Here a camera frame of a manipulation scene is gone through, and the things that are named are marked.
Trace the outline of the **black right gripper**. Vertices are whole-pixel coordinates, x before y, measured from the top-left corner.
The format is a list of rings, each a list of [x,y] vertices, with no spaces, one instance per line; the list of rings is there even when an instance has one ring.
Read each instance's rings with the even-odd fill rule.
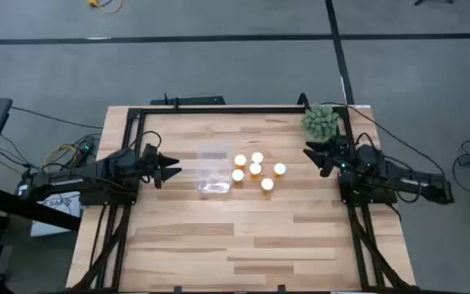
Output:
[[[310,149],[303,152],[321,168],[321,176],[329,176],[334,167],[346,169],[352,165],[353,149],[346,136],[336,136],[326,142],[308,141],[306,145]]]

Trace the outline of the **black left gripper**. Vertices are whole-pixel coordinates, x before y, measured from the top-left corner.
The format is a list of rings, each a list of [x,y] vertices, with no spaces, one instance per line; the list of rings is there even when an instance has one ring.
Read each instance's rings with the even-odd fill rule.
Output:
[[[155,188],[160,189],[162,182],[166,182],[182,171],[180,167],[169,167],[179,162],[177,158],[158,153],[156,146],[146,144],[140,157],[140,180],[145,184],[149,184],[152,180]]]

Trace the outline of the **clear plastic basket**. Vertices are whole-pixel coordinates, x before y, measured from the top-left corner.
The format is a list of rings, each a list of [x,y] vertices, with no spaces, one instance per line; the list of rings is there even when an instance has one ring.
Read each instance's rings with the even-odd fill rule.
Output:
[[[197,147],[197,189],[204,194],[226,194],[232,184],[231,146],[204,143]]]

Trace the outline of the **green succulent plant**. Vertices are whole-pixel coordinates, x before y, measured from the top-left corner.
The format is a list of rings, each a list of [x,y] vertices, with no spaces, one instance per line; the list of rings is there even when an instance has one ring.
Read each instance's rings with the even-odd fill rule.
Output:
[[[301,119],[309,141],[325,142],[339,134],[340,116],[331,107],[313,106]]]

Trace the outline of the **flat black box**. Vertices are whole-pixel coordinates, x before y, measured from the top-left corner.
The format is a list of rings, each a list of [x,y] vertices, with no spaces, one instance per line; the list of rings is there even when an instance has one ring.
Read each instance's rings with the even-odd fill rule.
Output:
[[[151,100],[151,105],[226,105],[222,96],[198,96],[188,98],[168,98],[165,96],[160,100]]]

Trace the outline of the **black power strip green light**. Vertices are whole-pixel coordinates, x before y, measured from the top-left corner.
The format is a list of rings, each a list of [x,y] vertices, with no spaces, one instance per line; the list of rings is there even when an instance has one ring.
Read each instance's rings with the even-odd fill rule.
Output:
[[[92,140],[85,140],[82,141],[77,146],[79,155],[81,158],[87,158],[88,156],[94,156],[93,149],[94,149],[94,142]]]

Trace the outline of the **white cardboard box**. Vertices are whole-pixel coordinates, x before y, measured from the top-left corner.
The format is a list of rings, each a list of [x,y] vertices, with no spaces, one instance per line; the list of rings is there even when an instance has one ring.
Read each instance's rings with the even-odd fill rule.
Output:
[[[77,191],[62,194],[52,194],[38,204],[48,208],[48,217],[34,220],[30,228],[31,237],[44,237],[62,234],[70,231],[68,225],[72,219],[81,217],[81,194]]]

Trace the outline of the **black desk crossbar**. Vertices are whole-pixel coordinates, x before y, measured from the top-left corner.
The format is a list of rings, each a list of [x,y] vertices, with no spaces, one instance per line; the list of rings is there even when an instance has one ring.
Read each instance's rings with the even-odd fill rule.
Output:
[[[48,217],[48,208],[35,202],[21,201],[17,196],[0,190],[0,211],[8,214],[21,216],[30,220],[40,220]],[[72,219],[68,227],[70,230],[79,230],[80,219]]]

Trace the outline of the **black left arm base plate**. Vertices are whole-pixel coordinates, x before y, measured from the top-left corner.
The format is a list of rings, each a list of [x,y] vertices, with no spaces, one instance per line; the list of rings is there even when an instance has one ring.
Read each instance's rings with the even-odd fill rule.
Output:
[[[136,199],[137,194],[112,192],[108,190],[82,193],[80,203],[83,206],[130,205],[135,204]]]

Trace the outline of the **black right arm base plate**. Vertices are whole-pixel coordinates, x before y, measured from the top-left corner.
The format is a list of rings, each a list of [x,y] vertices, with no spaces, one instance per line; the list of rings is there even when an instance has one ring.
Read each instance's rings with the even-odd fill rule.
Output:
[[[393,188],[374,177],[344,171],[338,174],[337,180],[343,203],[351,203],[356,207],[361,203],[391,205],[397,202]]]

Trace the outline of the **black aluminium table frame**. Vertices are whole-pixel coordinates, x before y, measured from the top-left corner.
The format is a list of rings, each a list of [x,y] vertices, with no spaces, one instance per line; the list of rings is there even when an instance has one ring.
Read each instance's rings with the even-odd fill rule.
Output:
[[[99,285],[120,292],[359,290],[388,279],[356,243],[336,175],[322,178],[304,154],[304,110],[292,106],[112,106],[98,157],[135,138],[159,145],[182,171],[160,189],[140,184],[123,241]],[[197,147],[231,146],[245,177],[226,194],[197,189]],[[252,178],[251,155],[264,156]],[[286,165],[275,177],[273,167]],[[264,178],[274,181],[263,194]]]

